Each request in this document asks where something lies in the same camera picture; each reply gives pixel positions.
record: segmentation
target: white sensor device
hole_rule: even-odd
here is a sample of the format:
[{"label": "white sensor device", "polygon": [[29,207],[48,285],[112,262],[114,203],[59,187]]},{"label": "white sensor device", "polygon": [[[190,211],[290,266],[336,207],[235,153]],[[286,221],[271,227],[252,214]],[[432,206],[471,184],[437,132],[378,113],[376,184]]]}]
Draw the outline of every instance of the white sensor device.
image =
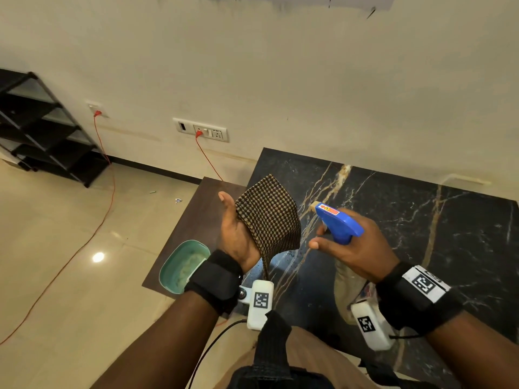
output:
[{"label": "white sensor device", "polygon": [[241,287],[245,292],[240,302],[249,305],[247,317],[247,328],[261,330],[267,322],[266,314],[272,310],[272,299],[274,298],[274,283],[272,281],[255,280],[252,288]]},{"label": "white sensor device", "polygon": [[393,328],[380,313],[378,304],[373,306],[368,300],[362,300],[351,305],[351,312],[368,347],[373,351],[387,351],[392,347],[394,339],[389,336],[394,335]]}]

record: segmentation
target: tiled floor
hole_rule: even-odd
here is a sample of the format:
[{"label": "tiled floor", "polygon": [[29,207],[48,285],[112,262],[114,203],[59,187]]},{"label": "tiled floor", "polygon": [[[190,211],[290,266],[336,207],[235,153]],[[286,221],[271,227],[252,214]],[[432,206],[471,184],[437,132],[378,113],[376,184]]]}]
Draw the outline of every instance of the tiled floor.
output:
[{"label": "tiled floor", "polygon": [[[141,283],[197,186],[112,166],[117,188],[111,213],[28,320],[0,346],[0,387],[88,388],[171,303]],[[86,189],[0,161],[0,341],[92,235],[111,190],[109,169]],[[183,201],[176,204],[176,198]],[[97,252],[105,257],[95,263]],[[212,387],[250,349],[257,334],[240,326],[232,335],[240,337],[234,344],[242,348],[226,347],[222,337],[201,366],[194,388]]]}]

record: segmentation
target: blue spray bottle head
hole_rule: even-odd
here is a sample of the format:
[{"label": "blue spray bottle head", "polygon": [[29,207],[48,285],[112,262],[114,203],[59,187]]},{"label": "blue spray bottle head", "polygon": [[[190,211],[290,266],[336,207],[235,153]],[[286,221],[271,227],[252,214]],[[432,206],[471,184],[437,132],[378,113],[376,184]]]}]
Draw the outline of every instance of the blue spray bottle head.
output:
[{"label": "blue spray bottle head", "polygon": [[359,237],[364,233],[364,228],[346,213],[317,201],[310,207],[328,227],[336,243],[349,244],[352,236]]}]

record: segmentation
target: electrical outlet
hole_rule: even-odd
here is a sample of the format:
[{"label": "electrical outlet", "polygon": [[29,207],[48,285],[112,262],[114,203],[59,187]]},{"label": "electrical outlet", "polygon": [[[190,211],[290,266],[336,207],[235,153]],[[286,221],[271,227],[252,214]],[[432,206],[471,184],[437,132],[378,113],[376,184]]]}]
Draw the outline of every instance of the electrical outlet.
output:
[{"label": "electrical outlet", "polygon": [[173,124],[177,131],[184,134],[196,135],[198,131],[202,132],[201,138],[209,138],[219,140],[221,142],[229,142],[229,136],[227,135],[227,129],[223,127],[215,127],[214,125],[207,125],[201,123],[195,123],[188,120],[173,119]]},{"label": "electrical outlet", "polygon": [[93,101],[87,101],[86,103],[87,103],[88,109],[90,109],[92,114],[95,114],[95,112],[100,111],[102,117],[106,117],[106,118],[109,117],[107,111],[104,110],[104,106],[101,105],[100,103],[93,102]]}]

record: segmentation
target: black marble table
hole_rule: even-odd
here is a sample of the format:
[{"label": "black marble table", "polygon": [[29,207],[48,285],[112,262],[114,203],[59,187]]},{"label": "black marble table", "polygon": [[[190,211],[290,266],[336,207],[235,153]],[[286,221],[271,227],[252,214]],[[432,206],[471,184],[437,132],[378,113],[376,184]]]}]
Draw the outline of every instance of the black marble table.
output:
[{"label": "black marble table", "polygon": [[[356,326],[339,314],[335,263],[308,249],[317,217],[308,205],[323,201],[372,218],[401,260],[420,264],[456,290],[467,311],[512,341],[519,316],[519,210],[515,201],[306,156],[263,149],[247,187],[271,173],[299,207],[301,248],[270,264],[275,309],[330,346],[383,361],[396,371],[443,388],[459,387],[423,339],[370,350]],[[243,285],[262,279],[258,263]]]}]

